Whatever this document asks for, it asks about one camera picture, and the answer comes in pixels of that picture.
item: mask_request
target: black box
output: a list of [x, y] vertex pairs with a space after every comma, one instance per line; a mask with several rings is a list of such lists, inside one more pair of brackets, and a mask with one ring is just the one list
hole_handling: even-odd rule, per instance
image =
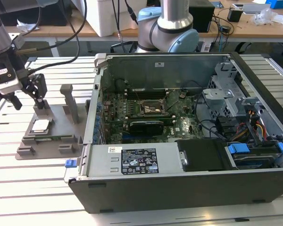
[[229, 22], [239, 22], [242, 13], [242, 10], [230, 9], [227, 20]]
[[190, 0], [189, 12], [192, 14], [193, 28], [198, 32], [208, 32], [215, 6], [209, 0]]
[[[64, 0], [65, 11], [68, 18], [71, 18], [71, 0]], [[52, 4], [42, 8], [42, 16], [40, 26], [66, 26], [68, 24], [62, 12], [61, 0], [56, 4]], [[39, 8], [31, 8], [20, 10], [17, 12], [5, 13], [0, 18], [5, 26], [16, 26], [17, 19], [26, 24], [35, 24], [38, 21]]]

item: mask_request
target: gray plastic stand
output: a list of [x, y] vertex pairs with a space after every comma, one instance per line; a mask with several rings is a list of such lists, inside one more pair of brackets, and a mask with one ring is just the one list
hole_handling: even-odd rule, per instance
[[[66, 105], [49, 106], [38, 109], [31, 120], [22, 143], [17, 150], [17, 160], [75, 158], [81, 156], [83, 137], [87, 121], [86, 106], [77, 105], [72, 97], [72, 85], [62, 85], [61, 94]], [[48, 120], [47, 129], [33, 131], [37, 120]]]

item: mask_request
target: blue latch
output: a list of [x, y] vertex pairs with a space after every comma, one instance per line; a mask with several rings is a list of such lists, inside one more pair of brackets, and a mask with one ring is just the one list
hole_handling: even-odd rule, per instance
[[65, 168], [76, 168], [76, 160], [68, 159], [65, 162]]
[[247, 144], [231, 144], [228, 147], [228, 150], [230, 150], [231, 154], [250, 153], [250, 149], [249, 149], [249, 147], [247, 147]]
[[281, 152], [283, 153], [283, 143], [279, 142], [278, 144], [279, 149], [281, 150]]

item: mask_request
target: barcode sticker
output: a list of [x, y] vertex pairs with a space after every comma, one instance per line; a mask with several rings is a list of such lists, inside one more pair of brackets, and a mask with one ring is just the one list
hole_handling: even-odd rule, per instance
[[108, 153], [121, 153], [123, 147], [108, 147]]

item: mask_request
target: wooden desk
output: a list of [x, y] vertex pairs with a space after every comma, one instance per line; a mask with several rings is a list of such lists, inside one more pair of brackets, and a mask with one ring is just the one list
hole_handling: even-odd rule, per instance
[[[229, 8], [233, 3], [239, 1], [233, 0], [221, 0], [225, 8]], [[241, 0], [241, 3], [251, 2], [251, 0]], [[217, 16], [221, 9], [215, 9], [215, 15]], [[223, 10], [218, 15], [219, 17], [226, 19], [228, 15], [228, 9]], [[274, 10], [276, 13], [283, 15], [283, 9]], [[234, 33], [229, 37], [229, 41], [232, 42], [283, 42], [283, 25], [274, 23], [273, 25], [254, 25], [250, 19], [252, 15], [242, 14], [240, 22], [232, 23], [235, 26]], [[82, 22], [83, 17], [74, 10], [73, 17], [71, 19], [74, 28], [77, 30]], [[228, 25], [227, 22], [222, 21], [221, 24]], [[17, 33], [16, 27], [7, 27], [9, 33]], [[67, 37], [73, 34], [70, 26], [55, 27], [55, 26], [42, 26], [39, 31], [35, 31], [26, 36], [26, 41], [47, 41], [50, 45], [54, 45], [57, 41], [63, 41]], [[200, 41], [204, 42], [201, 51], [207, 51], [210, 44], [214, 41], [218, 34], [218, 28], [215, 23], [212, 23], [208, 33], [199, 33]], [[129, 29], [122, 31], [124, 41], [137, 40], [138, 30]], [[84, 28], [79, 34], [81, 41], [118, 41], [117, 33], [111, 36], [99, 37], [91, 26], [86, 23]], [[57, 48], [52, 49], [54, 57], [58, 57]]]

